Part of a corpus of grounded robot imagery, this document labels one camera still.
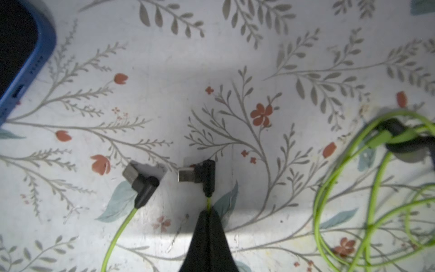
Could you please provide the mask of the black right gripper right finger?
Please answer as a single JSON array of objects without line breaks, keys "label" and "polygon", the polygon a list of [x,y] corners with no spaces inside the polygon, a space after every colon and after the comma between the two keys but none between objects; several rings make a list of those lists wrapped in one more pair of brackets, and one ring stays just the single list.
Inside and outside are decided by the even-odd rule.
[{"label": "black right gripper right finger", "polygon": [[210,211],[210,271],[238,272],[218,212]]}]

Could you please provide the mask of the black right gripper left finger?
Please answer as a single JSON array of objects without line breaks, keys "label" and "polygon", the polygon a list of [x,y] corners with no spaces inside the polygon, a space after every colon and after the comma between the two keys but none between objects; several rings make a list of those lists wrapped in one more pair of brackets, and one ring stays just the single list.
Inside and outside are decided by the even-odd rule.
[{"label": "black right gripper left finger", "polygon": [[179,272],[210,271],[210,212],[199,214],[192,240]]}]

